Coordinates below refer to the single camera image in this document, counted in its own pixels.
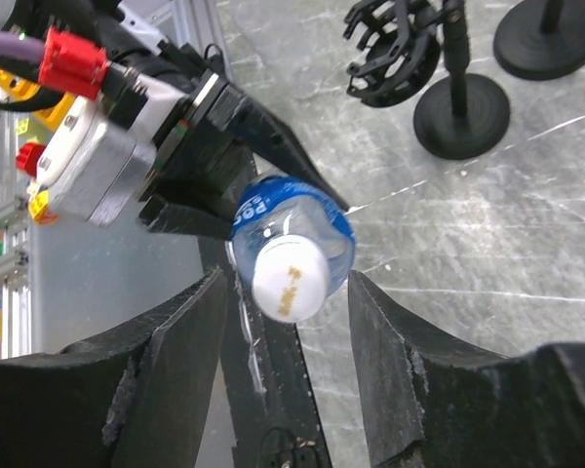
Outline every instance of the bottle cap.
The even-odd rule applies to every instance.
[[[293,324],[321,310],[330,282],[328,260],[319,246],[287,235],[272,240],[258,254],[252,294],[264,315]]]

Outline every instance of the yellow connector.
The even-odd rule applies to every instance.
[[[28,212],[32,219],[39,225],[48,226],[53,224],[59,216],[50,213],[50,195],[48,190],[42,190],[28,202]]]
[[[0,88],[15,100],[29,100],[37,94],[40,86],[21,78],[16,78],[14,75],[0,69]],[[67,115],[74,100],[76,100],[75,96],[65,94],[56,106],[35,112],[34,116],[43,125],[55,132],[65,115]]]

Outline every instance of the purple cable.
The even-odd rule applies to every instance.
[[[0,57],[29,61],[38,65],[43,61],[45,44],[39,39],[0,31]]]

